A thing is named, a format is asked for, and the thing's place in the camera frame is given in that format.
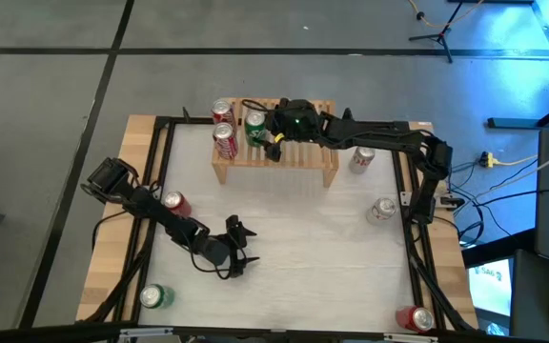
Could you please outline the red Coca-Cola can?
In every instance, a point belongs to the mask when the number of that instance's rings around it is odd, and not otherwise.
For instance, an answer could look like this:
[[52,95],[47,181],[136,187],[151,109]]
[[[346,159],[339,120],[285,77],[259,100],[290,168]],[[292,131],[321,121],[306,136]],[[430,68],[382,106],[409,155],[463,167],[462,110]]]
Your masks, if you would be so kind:
[[228,123],[236,129],[237,122],[234,108],[226,99],[220,98],[213,102],[211,107],[212,119],[215,124]]
[[238,154],[238,147],[236,132],[231,124],[226,122],[216,124],[213,129],[213,141],[221,158],[235,159]]

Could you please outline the green Sprite can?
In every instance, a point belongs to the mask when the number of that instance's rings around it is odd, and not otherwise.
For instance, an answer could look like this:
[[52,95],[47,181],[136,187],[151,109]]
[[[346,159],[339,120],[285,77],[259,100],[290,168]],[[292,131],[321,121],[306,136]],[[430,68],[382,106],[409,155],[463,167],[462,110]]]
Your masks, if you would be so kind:
[[266,138],[266,116],[264,112],[250,110],[244,120],[246,142],[252,147],[261,147]]
[[146,309],[167,308],[174,301],[174,290],[160,284],[150,284],[142,289],[139,300]]

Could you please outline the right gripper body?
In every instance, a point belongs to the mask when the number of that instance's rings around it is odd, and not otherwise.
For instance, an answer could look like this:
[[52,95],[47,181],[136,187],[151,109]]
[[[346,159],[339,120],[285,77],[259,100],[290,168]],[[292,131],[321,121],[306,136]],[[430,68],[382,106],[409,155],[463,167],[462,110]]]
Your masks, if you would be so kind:
[[267,110],[265,127],[275,142],[311,142],[321,138],[319,114],[304,99],[281,98],[273,109]]

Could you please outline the silver Diet Coke can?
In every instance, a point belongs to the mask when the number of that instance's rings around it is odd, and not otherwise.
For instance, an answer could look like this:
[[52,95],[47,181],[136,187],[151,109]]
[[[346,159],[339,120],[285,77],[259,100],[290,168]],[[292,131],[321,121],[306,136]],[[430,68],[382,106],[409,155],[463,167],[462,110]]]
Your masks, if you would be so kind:
[[366,211],[366,220],[371,225],[378,225],[381,221],[389,220],[397,212],[396,203],[388,197],[380,197]]
[[365,173],[376,155],[372,148],[357,147],[349,162],[349,169],[356,174]]

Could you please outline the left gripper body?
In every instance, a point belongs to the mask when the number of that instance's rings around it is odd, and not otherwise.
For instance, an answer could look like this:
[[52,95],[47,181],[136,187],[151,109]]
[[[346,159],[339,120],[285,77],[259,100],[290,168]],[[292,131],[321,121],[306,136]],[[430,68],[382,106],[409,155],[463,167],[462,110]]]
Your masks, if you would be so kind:
[[213,267],[202,272],[221,272],[224,264],[237,259],[237,245],[227,233],[199,234],[193,242],[193,253],[205,258]]

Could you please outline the black tripod stand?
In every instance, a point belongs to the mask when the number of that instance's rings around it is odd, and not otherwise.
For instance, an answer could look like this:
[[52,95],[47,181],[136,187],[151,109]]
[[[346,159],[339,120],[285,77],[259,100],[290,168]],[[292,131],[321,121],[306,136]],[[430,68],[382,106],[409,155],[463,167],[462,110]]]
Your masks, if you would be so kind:
[[[410,3],[412,9],[414,10],[415,17],[416,17],[416,14],[418,12],[422,11],[422,10],[420,10],[418,8],[418,6],[414,2],[414,0],[407,0],[407,1]],[[432,42],[436,43],[437,45],[440,45],[443,48],[443,51],[444,51],[444,54],[446,56],[447,62],[449,64],[452,64],[454,62],[454,60],[453,60],[451,50],[448,46],[446,36],[447,36],[448,32],[450,31],[450,28],[452,27],[452,25],[455,23],[455,21],[457,19],[457,16],[458,16],[458,13],[459,13],[459,10],[461,9],[463,4],[464,4],[463,1],[458,2],[455,10],[451,14],[451,16],[449,17],[447,22],[445,24],[442,24],[442,25],[431,24],[430,22],[428,22],[425,18],[425,13],[422,11],[424,13],[423,19],[422,20],[417,20],[416,19],[416,20],[419,21],[419,22],[422,22],[427,27],[439,29],[439,32],[438,33],[432,33],[432,34],[426,34],[426,35],[411,36],[411,37],[408,38],[408,40],[410,42],[429,40],[429,41],[432,41]]]

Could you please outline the wooden slatted shelf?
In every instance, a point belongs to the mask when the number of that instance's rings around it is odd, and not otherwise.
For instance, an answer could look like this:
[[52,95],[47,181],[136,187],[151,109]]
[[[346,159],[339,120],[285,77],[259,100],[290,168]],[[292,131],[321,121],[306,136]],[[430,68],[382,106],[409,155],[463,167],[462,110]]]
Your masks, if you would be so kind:
[[281,141],[280,161],[273,162],[266,157],[263,148],[254,147],[247,143],[245,124],[246,116],[250,110],[241,104],[242,99],[228,97],[221,98],[221,101],[230,106],[234,116],[236,156],[224,158],[220,154],[220,144],[214,140],[212,166],[220,185],[226,183],[228,168],[249,167],[321,170],[323,186],[325,188],[330,187],[339,167],[339,158],[336,151],[320,148],[312,143]]

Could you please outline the red Coke can black script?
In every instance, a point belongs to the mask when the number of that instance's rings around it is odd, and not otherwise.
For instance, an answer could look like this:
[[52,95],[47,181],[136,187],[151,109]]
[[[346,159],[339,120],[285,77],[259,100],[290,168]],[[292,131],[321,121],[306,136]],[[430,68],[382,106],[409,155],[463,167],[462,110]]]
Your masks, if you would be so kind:
[[432,313],[423,307],[407,306],[396,311],[396,322],[399,327],[425,333],[435,327],[435,319]]
[[192,215],[192,206],[187,198],[179,191],[168,192],[163,197],[164,206],[173,214],[181,217]]

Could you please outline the silver metal bracket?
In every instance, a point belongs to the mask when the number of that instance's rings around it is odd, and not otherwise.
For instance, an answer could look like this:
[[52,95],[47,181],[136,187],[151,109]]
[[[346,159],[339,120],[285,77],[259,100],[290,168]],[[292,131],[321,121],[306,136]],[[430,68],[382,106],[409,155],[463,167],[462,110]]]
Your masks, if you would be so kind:
[[141,337],[173,335],[173,327],[130,328],[120,331],[118,338],[132,340]]
[[439,343],[437,337],[406,333],[385,333],[383,340],[395,343]]

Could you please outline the lit computer screen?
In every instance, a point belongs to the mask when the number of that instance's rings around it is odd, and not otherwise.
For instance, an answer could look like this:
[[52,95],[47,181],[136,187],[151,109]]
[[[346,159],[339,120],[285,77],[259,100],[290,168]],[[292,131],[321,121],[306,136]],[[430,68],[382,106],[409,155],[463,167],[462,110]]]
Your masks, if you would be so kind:
[[512,281],[508,259],[486,263],[467,270],[470,293],[476,308],[509,316]]

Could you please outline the dark grey cabinet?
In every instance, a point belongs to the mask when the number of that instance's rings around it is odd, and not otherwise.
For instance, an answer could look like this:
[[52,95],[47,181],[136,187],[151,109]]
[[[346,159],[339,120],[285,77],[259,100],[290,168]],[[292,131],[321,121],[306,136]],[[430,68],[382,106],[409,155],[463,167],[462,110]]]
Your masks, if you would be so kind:
[[511,335],[549,341],[549,259],[522,250],[514,255]]

